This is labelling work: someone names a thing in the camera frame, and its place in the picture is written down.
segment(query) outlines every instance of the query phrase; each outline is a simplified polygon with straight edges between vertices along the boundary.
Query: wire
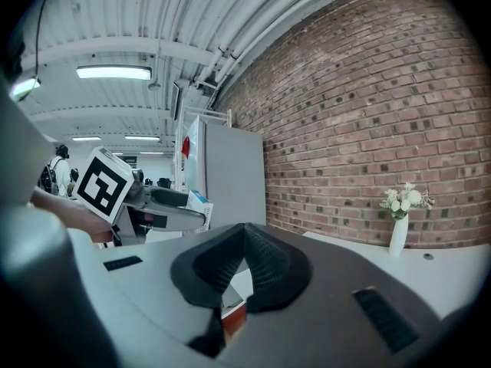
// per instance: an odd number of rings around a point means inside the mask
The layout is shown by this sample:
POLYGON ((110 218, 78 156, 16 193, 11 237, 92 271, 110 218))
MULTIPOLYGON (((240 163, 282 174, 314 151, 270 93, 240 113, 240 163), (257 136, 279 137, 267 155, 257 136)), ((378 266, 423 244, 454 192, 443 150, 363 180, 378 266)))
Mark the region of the wire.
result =
POLYGON ((190 78, 193 78, 195 77, 195 75, 192 75, 190 74, 189 72, 185 72, 184 69, 180 68, 180 67, 177 67, 176 65, 172 64, 170 61, 168 61, 166 58, 164 57, 161 57, 161 56, 157 56, 158 58, 161 58, 162 60, 164 60, 166 63, 168 63, 168 65, 172 65, 174 68, 177 68, 178 70, 182 71, 184 74, 186 74, 187 76, 189 76, 190 78))
POLYGON ((24 94, 22 97, 18 99, 17 102, 22 102, 27 98, 27 96, 34 90, 36 83, 38 82, 38 73, 39 73, 39 30, 41 28, 41 18, 43 15, 44 11, 44 6, 46 5, 47 0, 43 0, 41 4, 41 9, 39 10, 39 16, 38 16, 38 28, 36 29, 36 45, 35 45, 35 54, 36 54, 36 65, 35 65, 35 75, 34 75, 34 83, 32 84, 32 88, 24 94))

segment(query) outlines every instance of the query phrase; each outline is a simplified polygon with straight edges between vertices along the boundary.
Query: white vase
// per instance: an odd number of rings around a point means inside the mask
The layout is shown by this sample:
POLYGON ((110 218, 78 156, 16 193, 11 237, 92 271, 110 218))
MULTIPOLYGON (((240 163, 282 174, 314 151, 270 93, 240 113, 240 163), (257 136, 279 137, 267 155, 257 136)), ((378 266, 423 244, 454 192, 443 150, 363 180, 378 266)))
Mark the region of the white vase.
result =
POLYGON ((409 225, 409 215, 402 219, 398 219, 394 225, 392 231, 392 238, 390 239, 389 255, 393 258, 397 258, 406 244, 407 226, 409 225))

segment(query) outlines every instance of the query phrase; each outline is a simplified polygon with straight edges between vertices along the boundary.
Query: white cardboard box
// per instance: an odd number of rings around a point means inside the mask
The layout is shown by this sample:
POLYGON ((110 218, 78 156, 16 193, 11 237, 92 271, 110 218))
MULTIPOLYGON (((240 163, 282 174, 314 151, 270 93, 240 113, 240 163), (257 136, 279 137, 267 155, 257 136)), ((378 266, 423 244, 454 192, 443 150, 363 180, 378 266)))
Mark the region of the white cardboard box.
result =
POLYGON ((134 182, 131 167, 102 146, 92 150, 73 196, 102 219, 113 223, 134 182))
POLYGON ((205 223, 201 228, 196 230, 196 233, 207 231, 209 229, 209 220, 212 217, 213 203, 202 196, 198 191, 191 190, 189 191, 189 196, 187 198, 186 208, 195 212, 201 212, 206 217, 205 223))

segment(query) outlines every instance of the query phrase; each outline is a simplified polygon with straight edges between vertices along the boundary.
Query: white ceiling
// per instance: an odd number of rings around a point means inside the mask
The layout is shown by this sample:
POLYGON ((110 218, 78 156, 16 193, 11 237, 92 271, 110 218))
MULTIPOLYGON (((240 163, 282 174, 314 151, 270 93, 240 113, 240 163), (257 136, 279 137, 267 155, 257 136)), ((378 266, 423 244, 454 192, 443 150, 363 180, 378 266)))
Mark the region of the white ceiling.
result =
MULTIPOLYGON (((237 38, 275 1, 257 7, 237 38)), ((40 5, 33 4, 24 23, 22 78, 34 74, 40 5)), ((47 0, 39 37, 41 86, 20 106, 42 133, 67 145, 74 136, 93 135, 111 150, 170 151, 172 83, 197 77, 220 37, 252 5, 254 0, 47 0), (144 80, 78 78, 78 66, 95 64, 151 67, 152 80, 157 75, 162 86, 150 91, 144 80), (157 135, 161 143, 130 143, 125 134, 157 135)), ((216 69, 225 61, 221 57, 216 69)))

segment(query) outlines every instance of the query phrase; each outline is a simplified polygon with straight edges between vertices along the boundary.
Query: ceiling light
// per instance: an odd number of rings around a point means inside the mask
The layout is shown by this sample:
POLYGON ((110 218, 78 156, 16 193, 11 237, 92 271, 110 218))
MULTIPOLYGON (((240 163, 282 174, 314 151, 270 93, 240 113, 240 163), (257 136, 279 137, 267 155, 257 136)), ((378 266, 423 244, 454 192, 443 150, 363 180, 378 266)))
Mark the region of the ceiling light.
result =
POLYGON ((125 135, 125 139, 129 140, 160 140, 158 136, 132 136, 132 135, 125 135))
POLYGON ((27 80, 24 80, 23 82, 16 84, 14 88, 11 91, 11 97, 17 97, 20 94, 25 93, 26 91, 30 91, 33 88, 36 89, 39 86, 41 86, 41 83, 39 80, 35 80, 33 77, 27 80))
POLYGON ((90 77, 124 77, 126 79, 149 81, 152 77, 152 69, 131 65, 86 65, 77 68, 77 74, 80 79, 90 77))
POLYGON ((99 136, 86 136, 86 137, 78 137, 78 138, 71 138, 75 142, 84 142, 85 140, 101 140, 99 136))

